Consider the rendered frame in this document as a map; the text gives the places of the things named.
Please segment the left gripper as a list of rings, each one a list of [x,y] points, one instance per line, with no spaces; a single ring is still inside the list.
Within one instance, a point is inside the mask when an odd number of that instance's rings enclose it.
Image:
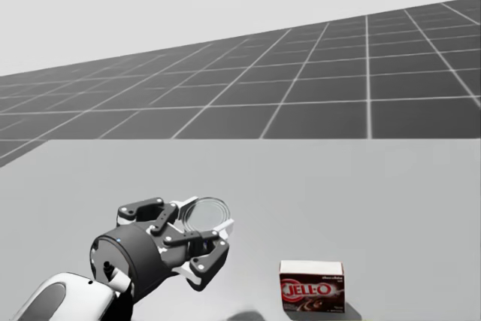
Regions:
[[[134,303],[177,275],[195,291],[205,289],[225,264],[234,220],[204,231],[187,231],[175,223],[199,200],[197,196],[185,201],[153,197],[119,206],[117,227],[98,236],[91,246],[95,279],[109,282],[104,273],[104,263],[109,262],[132,281]]]

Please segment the red and white carton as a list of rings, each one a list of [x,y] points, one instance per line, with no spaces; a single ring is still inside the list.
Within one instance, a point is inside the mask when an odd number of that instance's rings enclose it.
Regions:
[[[345,312],[345,273],[342,262],[282,260],[279,279],[284,311]]]

